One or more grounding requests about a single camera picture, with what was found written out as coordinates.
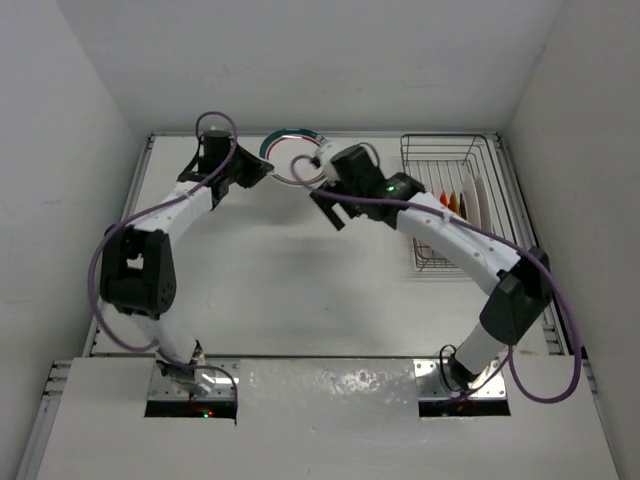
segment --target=wire dish rack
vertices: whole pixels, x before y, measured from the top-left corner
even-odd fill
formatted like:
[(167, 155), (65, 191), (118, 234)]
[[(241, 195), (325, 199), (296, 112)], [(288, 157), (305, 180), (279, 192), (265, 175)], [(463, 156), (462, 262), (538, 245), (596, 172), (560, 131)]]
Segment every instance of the wire dish rack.
[[(442, 191), (460, 198), (463, 178), (469, 172), (475, 179), (493, 159), (485, 137), (478, 135), (403, 135), (400, 154), (404, 172), (420, 181), (436, 198)], [(428, 245), (411, 238), (414, 273), (429, 276), (466, 274)]]

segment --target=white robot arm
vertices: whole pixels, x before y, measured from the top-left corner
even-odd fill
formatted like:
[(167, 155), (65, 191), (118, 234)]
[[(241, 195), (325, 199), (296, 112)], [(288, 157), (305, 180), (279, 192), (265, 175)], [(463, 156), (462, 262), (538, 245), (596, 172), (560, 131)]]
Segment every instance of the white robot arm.
[(163, 374), (197, 395), (206, 395), (213, 384), (205, 369), (185, 368), (203, 365), (204, 354), (172, 308), (177, 289), (172, 250), (193, 222), (217, 207), (230, 185), (251, 188), (273, 170), (273, 165), (236, 145), (220, 175), (195, 190), (224, 161), (231, 134), (207, 132), (202, 148), (202, 155), (196, 153), (163, 203), (179, 197), (184, 201), (116, 232), (104, 248), (100, 274), (103, 300), (129, 316), (157, 344), (156, 360)]
[[(316, 151), (311, 162), (327, 180), (310, 196), (338, 230), (344, 222), (333, 211), (336, 204), (352, 218), (365, 214), (429, 245), (464, 270), (489, 296), (480, 322), (448, 362), (445, 374), (452, 380), (448, 384), (467, 389), (500, 352), (518, 343), (551, 302), (550, 285), (529, 260), (451, 222), (452, 218), (462, 219), (408, 175), (399, 172), (385, 178), (364, 145), (341, 149), (330, 142)], [(349, 197), (383, 202), (350, 201)], [(420, 206), (439, 210), (442, 216)], [(529, 253), (548, 267), (544, 251), (533, 248)]]

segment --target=purple cable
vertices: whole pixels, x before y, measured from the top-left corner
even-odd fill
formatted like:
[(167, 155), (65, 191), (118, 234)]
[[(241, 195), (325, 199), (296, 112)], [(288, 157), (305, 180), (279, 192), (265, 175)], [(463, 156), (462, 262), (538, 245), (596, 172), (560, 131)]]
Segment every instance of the purple cable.
[[(300, 160), (311, 160), (311, 157), (309, 157), (308, 155), (298, 155), (297, 157), (295, 157), (292, 161), (291, 161), (291, 174), (293, 175), (293, 177), (297, 180), (297, 181), (302, 181), (300, 175), (298, 175), (298, 173), (296, 172), (295, 166), (296, 163), (298, 163)], [(414, 203), (414, 202), (405, 202), (403, 200), (393, 200), (393, 199), (378, 199), (378, 198), (366, 198), (366, 197), (354, 197), (351, 195), (342, 195), (339, 193), (332, 193), (332, 192), (325, 192), (323, 190), (318, 190), (316, 188), (313, 188), (312, 186), (302, 183), (302, 186), (304, 188), (306, 188), (309, 191), (312, 191), (314, 193), (316, 193), (317, 195), (321, 195), (323, 197), (327, 197), (327, 198), (331, 198), (333, 200), (337, 200), (338, 202), (348, 202), (348, 203), (358, 203), (361, 205), (388, 205), (391, 207), (401, 207), (401, 208), (415, 208), (416, 210), (420, 210), (426, 213), (430, 213), (432, 215), (436, 215), (440, 218), (444, 218), (444, 214), (435, 208), (431, 208), (428, 207), (426, 205), (420, 205), (418, 203)], [(526, 251), (524, 248), (520, 247), (519, 245), (516, 245), (515, 243), (502, 238), (498, 235), (495, 235), (494, 233), (491, 232), (485, 232), (483, 230), (481, 230), (480, 228), (471, 225), (470, 223), (467, 223), (466, 221), (459, 219), (459, 218), (450, 218), (449, 221), (451, 223), (453, 223), (454, 225), (458, 225), (462, 228), (466, 228), (467, 230), (471, 230), (473, 232), (476, 232), (480, 235), (484, 235), (487, 238), (490, 238), (492, 240), (495, 240), (496, 242), (502, 243), (503, 245), (506, 245), (512, 249), (514, 249), (516, 252), (518, 252), (518, 254), (523, 257), (526, 258), (527, 260), (529, 260), (533, 265), (535, 265), (535, 267), (540, 271), (540, 273), (542, 274), (542, 276), (545, 278), (545, 280), (549, 283), (549, 285), (551, 286), (551, 289), (553, 290), (553, 293), (556, 296), (556, 300), (558, 301), (558, 303), (560, 304), (560, 308), (565, 312), (565, 318), (567, 320), (567, 325), (569, 326), (569, 331), (571, 333), (571, 338), (573, 339), (573, 374), (571, 376), (571, 382), (569, 383), (569, 386), (567, 387), (567, 389), (562, 392), (561, 394), (555, 396), (555, 397), (551, 397), (551, 398), (542, 398), (542, 397), (538, 397), (536, 395), (533, 395), (532, 393), (528, 392), (524, 385), (522, 384), (522, 382), (520, 381), (520, 378), (518, 377), (518, 374), (516, 373), (516, 369), (515, 369), (515, 365), (514, 365), (514, 361), (513, 361), (513, 349), (510, 347), (509, 348), (509, 354), (507, 355), (507, 359), (509, 362), (509, 368), (511, 370), (511, 375), (513, 376), (513, 380), (515, 382), (515, 384), (517, 385), (517, 387), (520, 389), (520, 391), (522, 392), (522, 394), (527, 397), (529, 400), (533, 400), (534, 402), (538, 402), (538, 403), (546, 403), (546, 404), (551, 404), (551, 403), (559, 403), (562, 402), (564, 400), (566, 400), (567, 398), (569, 398), (571, 395), (573, 395), (573, 392), (575, 392), (576, 388), (578, 387), (578, 383), (580, 383), (580, 373), (582, 370), (582, 339), (580, 337), (580, 333), (578, 331), (578, 326), (576, 324), (575, 321), (575, 317), (573, 315), (573, 310), (571, 309), (571, 305), (569, 304), (569, 301), (567, 300), (567, 298), (565, 297), (564, 293), (562, 293), (562, 291), (560, 290), (560, 287), (558, 286), (557, 282), (555, 281), (555, 279), (553, 278), (553, 276), (551, 275), (551, 272), (533, 255), (531, 255), (528, 251)]]
[(107, 334), (107, 336), (116, 345), (118, 345), (121, 348), (124, 348), (125, 350), (129, 350), (131, 352), (136, 352), (136, 353), (146, 352), (147, 350), (157, 346), (158, 342), (156, 340), (154, 340), (149, 345), (145, 345), (144, 347), (134, 347), (132, 345), (129, 345), (125, 341), (121, 340), (116, 335), (116, 333), (111, 329), (111, 327), (107, 324), (107, 322), (105, 321), (104, 317), (102, 316), (102, 311), (100, 310), (100, 307), (98, 305), (98, 289), (96, 288), (96, 269), (98, 267), (98, 260), (100, 259), (100, 256), (102, 255), (102, 252), (104, 251), (104, 248), (109, 243), (109, 241), (114, 237), (114, 235), (116, 233), (118, 233), (120, 230), (122, 230), (128, 224), (130, 224), (131, 222), (133, 222), (135, 220), (138, 220), (139, 218), (144, 217), (145, 215), (149, 215), (150, 213), (154, 213), (154, 212), (157, 212), (159, 210), (163, 210), (163, 209), (165, 209), (167, 207), (171, 207), (171, 206), (173, 206), (173, 205), (175, 205), (177, 203), (180, 203), (183, 200), (186, 200), (188, 195), (193, 195), (200, 188), (202, 188), (204, 185), (206, 185), (211, 180), (213, 180), (216, 176), (218, 176), (220, 174), (220, 172), (222, 171), (222, 169), (224, 169), (227, 166), (227, 164), (231, 161), (231, 158), (233, 157), (233, 154), (234, 154), (234, 152), (236, 150), (236, 145), (238, 144), (238, 128), (237, 128), (235, 122), (231, 119), (231, 117), (229, 117), (225, 113), (216, 112), (216, 111), (210, 111), (210, 112), (205, 112), (205, 113), (203, 113), (202, 115), (200, 115), (198, 117), (198, 119), (196, 121), (196, 139), (198, 140), (198, 146), (200, 145), (200, 136), (199, 136), (199, 134), (200, 134), (200, 122), (202, 121), (203, 118), (211, 116), (211, 115), (222, 117), (227, 122), (229, 122), (229, 124), (231, 125), (231, 136), (232, 136), (232, 138), (231, 138), (231, 148), (229, 149), (229, 153), (227, 154), (226, 158), (222, 161), (222, 163), (218, 166), (218, 168), (216, 168), (205, 179), (203, 179), (200, 183), (198, 183), (191, 190), (189, 190), (187, 195), (185, 195), (183, 197), (175, 198), (173, 200), (169, 200), (168, 202), (160, 203), (160, 204), (155, 205), (155, 206), (150, 207), (150, 208), (147, 208), (147, 209), (145, 209), (145, 210), (143, 210), (141, 212), (138, 212), (138, 213), (136, 213), (134, 215), (131, 215), (129, 218), (126, 218), (126, 219), (122, 220), (120, 223), (117, 223), (116, 225), (114, 225), (106, 233), (106, 235), (104, 236), (102, 241), (98, 244), (98, 247), (96, 248), (96, 251), (93, 252), (93, 256), (91, 257), (91, 262), (89, 262), (89, 273), (88, 273), (88, 276), (87, 276), (87, 289), (88, 289), (88, 292), (89, 292), (89, 304), (91, 305), (91, 310), (93, 310), (93, 314), (95, 315), (96, 320), (98, 321), (98, 324), (100, 325), (100, 328)]

